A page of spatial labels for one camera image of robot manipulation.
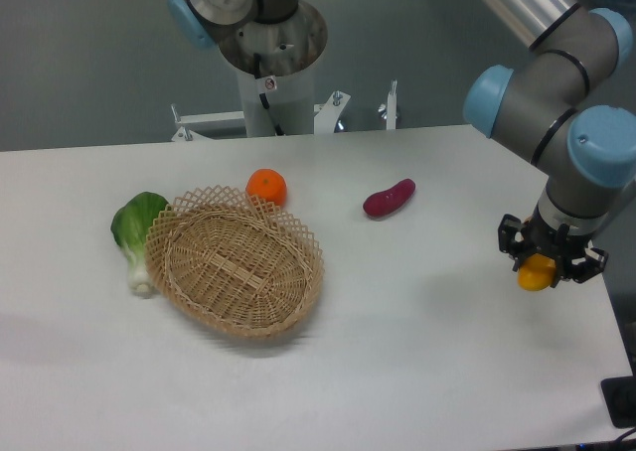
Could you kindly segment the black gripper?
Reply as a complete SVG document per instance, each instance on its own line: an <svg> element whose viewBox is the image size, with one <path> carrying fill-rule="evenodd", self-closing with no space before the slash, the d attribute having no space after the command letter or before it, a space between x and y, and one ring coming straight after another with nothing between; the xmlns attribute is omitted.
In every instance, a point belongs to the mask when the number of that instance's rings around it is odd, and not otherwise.
<svg viewBox="0 0 636 451"><path fill-rule="evenodd" d="M499 250L513 261L514 272L519 271L529 254L538 253L551 258L556 271L550 288L556 288L561 282L584 283L601 274L609 259L605 250L587 247L588 234L576 235L574 228L567 224L552 228L539 214L525 222L504 214L498 225L497 237Z"/></svg>

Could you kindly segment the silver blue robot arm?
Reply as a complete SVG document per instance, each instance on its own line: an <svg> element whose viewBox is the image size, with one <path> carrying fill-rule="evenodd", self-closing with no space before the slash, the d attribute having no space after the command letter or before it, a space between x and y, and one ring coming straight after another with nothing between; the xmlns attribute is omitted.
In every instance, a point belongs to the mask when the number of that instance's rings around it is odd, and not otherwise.
<svg viewBox="0 0 636 451"><path fill-rule="evenodd" d="M309 70L324 52L322 16L301 0L166 0L185 37L218 48L234 68L250 136L333 133L347 96L313 103ZM635 182L635 117L607 105L581 109L633 48L632 29L608 9L576 0L483 0L534 54L519 71L493 66L471 86L464 119L547 175L527 220L504 216L502 252L529 291L601 273L591 246Z"/></svg>

